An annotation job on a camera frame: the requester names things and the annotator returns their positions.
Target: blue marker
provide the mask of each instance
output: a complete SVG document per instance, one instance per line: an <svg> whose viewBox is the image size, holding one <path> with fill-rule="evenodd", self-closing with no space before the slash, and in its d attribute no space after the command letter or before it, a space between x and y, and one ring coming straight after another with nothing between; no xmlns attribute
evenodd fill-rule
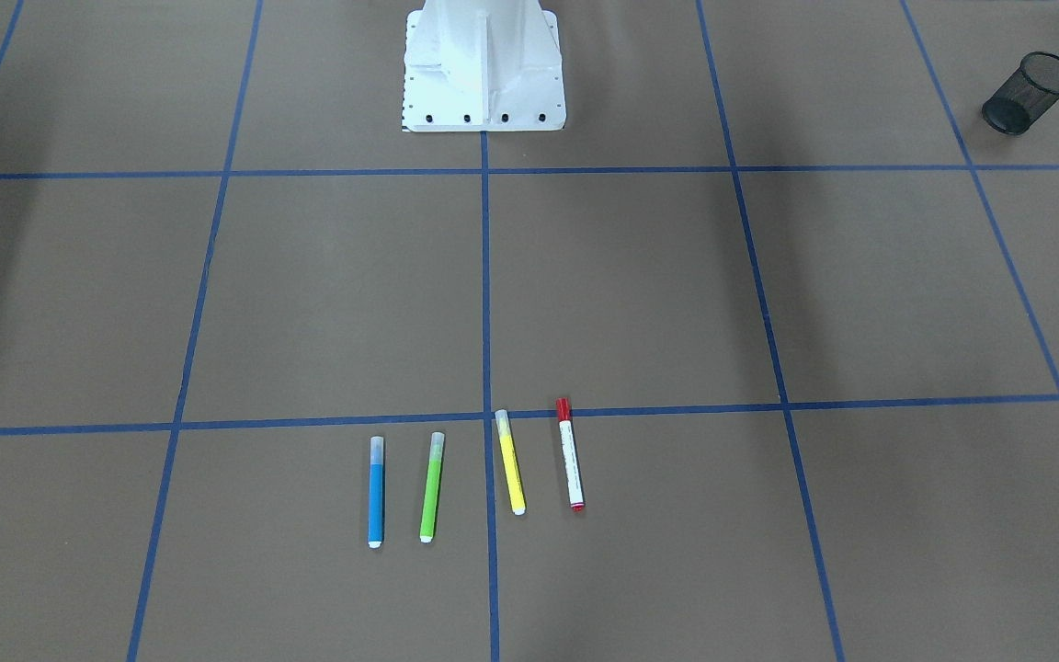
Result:
<svg viewBox="0 0 1059 662"><path fill-rule="evenodd" d="M382 436L371 436L371 514L365 532L371 549L382 547Z"/></svg>

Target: green marker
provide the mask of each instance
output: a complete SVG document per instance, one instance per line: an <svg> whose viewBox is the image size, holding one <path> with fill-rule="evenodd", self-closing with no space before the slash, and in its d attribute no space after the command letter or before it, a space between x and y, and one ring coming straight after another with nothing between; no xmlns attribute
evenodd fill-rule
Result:
<svg viewBox="0 0 1059 662"><path fill-rule="evenodd" d="M424 489L424 520L419 541L428 544L435 535L435 508L441 503L441 469L444 468L444 432L432 432L432 452L428 455L428 486Z"/></svg>

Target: grid line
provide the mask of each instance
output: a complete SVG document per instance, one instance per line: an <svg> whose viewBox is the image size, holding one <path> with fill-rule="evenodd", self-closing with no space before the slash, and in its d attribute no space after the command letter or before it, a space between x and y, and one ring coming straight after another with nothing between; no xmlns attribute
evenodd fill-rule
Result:
<svg viewBox="0 0 1059 662"><path fill-rule="evenodd" d="M979 171L1059 172L1059 164L974 164ZM509 175L659 175L706 172L970 172L967 164L685 164L685 166L559 166L489 167L489 176ZM222 177L444 177L482 175L475 167L425 168L232 168L102 171L102 172L0 172L0 181L65 179L180 179Z"/></svg>
<svg viewBox="0 0 1059 662"><path fill-rule="evenodd" d="M207 285L211 280L211 261L215 255L215 239L219 235L219 223L222 221L223 205L227 202L227 186L231 181L232 163L235 159L235 144L239 140L240 119L244 115L244 101L248 97L248 80L252 76L252 61L255 58L256 37L261 32L261 16L264 13L264 0L255 1L255 13L252 16L252 26L248 35L248 51L244 58L244 73L240 76L239 93L235 97L235 110L232 117L231 135L227 139L227 159L223 160L223 176L219 180L219 192L215 197L215 213L211 220L211 233L207 237L207 252L202 261L202 275L198 278L198 296L194 303L194 318L191 322L191 336L185 345L185 356L182 359L182 384L178 393L178 401L174 407L174 419L170 423L169 441L165 444L165 460L163 476L158 487L158 502L155 506L155 517L149 529L149 545L146 550L146 561L142 572L142 586L138 591L138 604L133 613L133 629L129 633L129 652L127 662L136 662L139 646L142 644L142 628L146 606L149 600L149 587L155 573L155 561L158 557L158 543L161 537L161 525L165 515L165 500L169 496L170 479L174 472L174 457L178 452L178 440L182 430L182 415L185 411L185 396L191 387L191 372L194 368L194 352L198 346L199 328L202 324L202 309L205 306Z"/></svg>
<svg viewBox="0 0 1059 662"><path fill-rule="evenodd" d="M808 400L783 402L694 404L693 406L605 407L576 409L577 418L612 418L618 415L754 414L754 412L970 407L985 404L1059 402L1059 394L962 395L962 397L890 398L861 400ZM551 409L509 410L509 418L550 418ZM181 430L256 430L281 428L337 428L345 425L402 425L490 421L484 411L449 411L433 414L312 415L294 418L248 418L184 421ZM0 436L101 435L101 433L168 432L173 422L89 423L67 425L20 425L0 427Z"/></svg>
<svg viewBox="0 0 1059 662"><path fill-rule="evenodd" d="M828 632L832 638L832 652L837 662L845 662L844 642L840 637L840 622L837 621L836 606L832 604L832 587L827 578L827 565L824 561L824 549L820 545L819 529L815 524L815 508L811 505L811 490L807 485L807 473L804 469L804 460L798 451L798 434L795 431L795 421L789 407L787 398L787 386L784 380L782 361L778 360L778 346L774 338L774 326L770 322L770 307L766 299L766 288L762 286L762 270L757 260L757 251L754 248L754 235L749 223L749 211L747 209L747 196L742 190L741 173L738 169L738 159L735 155L735 144L730 133L730 119L726 117L726 104L724 104L721 84L718 78L718 65L714 59L714 43L710 38L710 26L705 19L705 5L701 0L697 0L698 20L701 24L701 41L705 47L705 59L710 67L710 79L714 84L714 100L718 105L718 119L721 122L721 135L726 146L726 157L730 160L731 177L735 184L735 196L738 199L738 214L741 221L742 233L747 237L747 253L751 271L754 276L754 292L757 296L757 305L762 314L762 327L766 330L766 342L770 351L770 368L774 372L774 381L778 391L778 406L783 410L783 421L787 431L787 443L791 449L791 461L795 466L795 481L798 482L798 498L803 502L804 519L807 524L807 536L811 541L811 556L815 560L815 574L819 578L820 595L824 600L824 611L827 614Z"/></svg>
<svg viewBox="0 0 1059 662"><path fill-rule="evenodd" d="M943 91L941 80L938 80L937 78L937 70L934 70L934 62L930 59L930 52L926 51L926 42L923 38L921 38L921 31L917 29L917 21L913 17L913 12L910 11L910 3L908 0L899 0L899 3L907 21L910 24L910 31L913 33L913 38L917 42L917 50L921 52L921 59L923 59L926 64L926 71L930 73L930 83L933 83L934 91L937 92L937 97L943 103L943 109L946 112L947 122L950 122L951 130L954 131L954 139L958 142L958 149L963 151L963 159L966 161L967 171L971 173L971 180L974 181L975 190L979 192L979 201L983 202L984 213L987 214L987 222L991 223L991 231L992 234L995 235L995 243L1000 245L1000 252L1004 256L1008 274L1012 276L1012 285L1016 286L1016 292L1021 298L1022 304L1024 304L1024 310L1028 317L1028 322L1030 323L1030 326L1033 326L1033 333L1035 338L1037 338L1037 343L1041 345L1041 353L1048 366L1048 373L1056 384L1056 393L1059 395L1059 370L1056 369L1056 361L1054 360L1054 356L1052 356L1052 351L1048 348L1048 342L1045 339L1045 335L1043 335L1041 322L1037 319L1033 302L1028 299L1027 291L1024 288L1024 281L1021 280L1021 272L1019 272L1019 269L1016 267L1016 262L1012 260L1011 251L1008 250L1007 241L1004 239L1004 232L1000 229L1000 222L995 219L995 212L992 210L991 200L987 199L987 191L984 189L983 180L980 179L979 176L979 166L974 163L974 159L971 157L971 151L967 148L966 140L963 138L963 131L958 129L958 121L955 121L951 104L947 101L946 92Z"/></svg>
<svg viewBox="0 0 1059 662"><path fill-rule="evenodd" d="M498 577L497 477L492 468L491 240L489 240L488 133L480 131L480 241L482 241L482 381L484 382L484 520L488 533L488 657L501 659Z"/></svg>

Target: translucent marker cap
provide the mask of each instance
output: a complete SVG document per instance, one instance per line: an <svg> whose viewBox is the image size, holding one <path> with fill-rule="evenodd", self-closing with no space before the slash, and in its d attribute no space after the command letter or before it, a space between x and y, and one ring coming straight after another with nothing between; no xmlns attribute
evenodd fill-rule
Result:
<svg viewBox="0 0 1059 662"><path fill-rule="evenodd" d="M444 432L432 432L432 452L429 460L442 460L444 457Z"/></svg>
<svg viewBox="0 0 1059 662"><path fill-rule="evenodd" d="M383 457L382 436L371 436L371 464L382 464Z"/></svg>
<svg viewBox="0 0 1059 662"><path fill-rule="evenodd" d="M502 436L513 436L513 431L509 430L509 412L503 409L492 412L492 415L497 417L497 433Z"/></svg>

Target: floor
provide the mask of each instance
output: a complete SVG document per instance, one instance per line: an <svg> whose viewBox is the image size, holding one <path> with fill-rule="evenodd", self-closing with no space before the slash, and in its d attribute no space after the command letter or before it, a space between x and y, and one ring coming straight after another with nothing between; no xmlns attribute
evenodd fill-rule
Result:
<svg viewBox="0 0 1059 662"><path fill-rule="evenodd" d="M548 0L492 136L417 4L0 0L0 662L1059 659L1059 0Z"/></svg>

